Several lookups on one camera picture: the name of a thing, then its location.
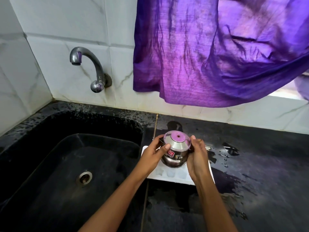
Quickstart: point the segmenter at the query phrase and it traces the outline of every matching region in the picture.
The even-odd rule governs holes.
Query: red label
[[[171,150],[168,150],[167,154],[168,154],[168,156],[173,158],[174,155],[175,155],[175,152],[172,152]]]

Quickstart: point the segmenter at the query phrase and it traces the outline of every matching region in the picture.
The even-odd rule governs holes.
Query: faucet spout
[[[104,88],[110,87],[112,85],[111,77],[104,73],[102,65],[98,58],[87,48],[84,47],[75,47],[70,53],[70,62],[72,65],[79,66],[82,63],[82,56],[85,55],[93,62],[95,65],[95,71],[97,80],[93,81],[90,85],[90,88],[93,92],[99,93]]]

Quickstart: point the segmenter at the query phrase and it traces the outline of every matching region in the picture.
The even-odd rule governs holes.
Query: tile wall
[[[9,0],[0,0],[0,136],[52,100]]]
[[[230,108],[165,103],[157,92],[133,87],[134,25],[137,0],[10,0],[57,100],[142,110],[209,121],[309,134],[308,102],[293,85],[258,101]],[[83,58],[72,66],[72,48],[90,49],[111,75],[113,85],[95,94],[95,68]]]

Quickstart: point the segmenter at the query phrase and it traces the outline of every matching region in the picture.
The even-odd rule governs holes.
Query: stainless steel container
[[[162,157],[162,162],[171,168],[182,166],[188,159],[189,152],[192,151],[191,140],[183,132],[172,130],[160,138],[162,145],[170,144],[171,148]]]

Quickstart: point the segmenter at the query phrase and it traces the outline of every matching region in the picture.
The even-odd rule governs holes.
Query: drain strainer
[[[81,173],[77,179],[76,179],[76,183],[80,186],[85,186],[87,185],[92,179],[92,173],[89,171],[83,172]]]

